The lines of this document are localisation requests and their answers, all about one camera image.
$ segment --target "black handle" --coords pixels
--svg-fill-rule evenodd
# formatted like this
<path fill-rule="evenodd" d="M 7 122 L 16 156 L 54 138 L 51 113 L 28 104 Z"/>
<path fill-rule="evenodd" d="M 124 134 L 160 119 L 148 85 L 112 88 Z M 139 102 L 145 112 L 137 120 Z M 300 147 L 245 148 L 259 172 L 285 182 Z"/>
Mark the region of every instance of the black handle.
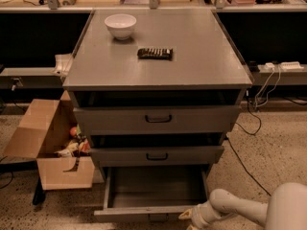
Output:
<path fill-rule="evenodd" d="M 172 115 L 169 115 L 167 117 L 159 117 L 159 118 L 154 118 L 150 117 L 149 115 L 145 115 L 145 120 L 147 123 L 170 123 L 172 121 L 173 117 Z"/>
<path fill-rule="evenodd" d="M 154 155 L 150 155 L 148 153 L 146 153 L 146 158 L 147 160 L 150 161 L 164 161 L 167 160 L 169 158 L 169 154 L 166 152 L 165 154 L 161 155 L 161 156 L 154 156 Z"/>

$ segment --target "drawer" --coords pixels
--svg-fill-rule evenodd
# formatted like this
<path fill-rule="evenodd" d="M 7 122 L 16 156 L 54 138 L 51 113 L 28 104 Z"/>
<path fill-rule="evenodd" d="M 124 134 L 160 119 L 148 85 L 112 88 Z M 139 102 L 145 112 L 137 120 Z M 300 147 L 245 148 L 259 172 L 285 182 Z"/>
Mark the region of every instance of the drawer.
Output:
<path fill-rule="evenodd" d="M 75 108 L 86 135 L 231 131 L 240 106 Z"/>
<path fill-rule="evenodd" d="M 204 166 L 108 168 L 100 222 L 177 220 L 207 200 Z"/>
<path fill-rule="evenodd" d="M 223 146 L 92 149 L 96 167 L 163 166 L 218 163 Z"/>

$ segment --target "power strip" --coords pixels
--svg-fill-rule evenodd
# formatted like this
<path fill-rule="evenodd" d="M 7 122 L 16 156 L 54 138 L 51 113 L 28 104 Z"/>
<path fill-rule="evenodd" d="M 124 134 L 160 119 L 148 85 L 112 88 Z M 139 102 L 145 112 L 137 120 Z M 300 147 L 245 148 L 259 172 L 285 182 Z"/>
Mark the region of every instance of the power strip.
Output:
<path fill-rule="evenodd" d="M 284 70 L 294 70 L 294 69 L 302 69 L 303 67 L 299 64 L 298 61 L 291 62 L 282 62 L 280 67 Z"/>

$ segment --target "bottom drawer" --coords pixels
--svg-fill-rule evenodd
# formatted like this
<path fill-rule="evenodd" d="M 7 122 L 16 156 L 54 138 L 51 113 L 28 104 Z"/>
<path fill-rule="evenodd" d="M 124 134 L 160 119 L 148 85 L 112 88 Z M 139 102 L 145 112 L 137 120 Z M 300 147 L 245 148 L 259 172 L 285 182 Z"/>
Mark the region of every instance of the bottom drawer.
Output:
<path fill-rule="evenodd" d="M 177 220 L 207 200 L 205 166 L 108 168 L 101 222 Z"/>

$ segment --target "robotic arm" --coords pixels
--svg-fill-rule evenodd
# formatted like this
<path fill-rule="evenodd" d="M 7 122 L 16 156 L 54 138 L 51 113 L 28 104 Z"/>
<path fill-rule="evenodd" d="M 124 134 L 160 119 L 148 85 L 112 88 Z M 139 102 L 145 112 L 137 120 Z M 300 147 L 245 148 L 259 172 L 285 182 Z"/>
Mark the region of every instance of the robotic arm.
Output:
<path fill-rule="evenodd" d="M 268 204 L 241 199 L 223 190 L 214 190 L 207 202 L 188 209 L 179 219 L 190 219 L 187 230 L 205 229 L 214 221 L 240 215 L 265 230 L 305 230 L 307 187 L 298 183 L 281 185 Z"/>

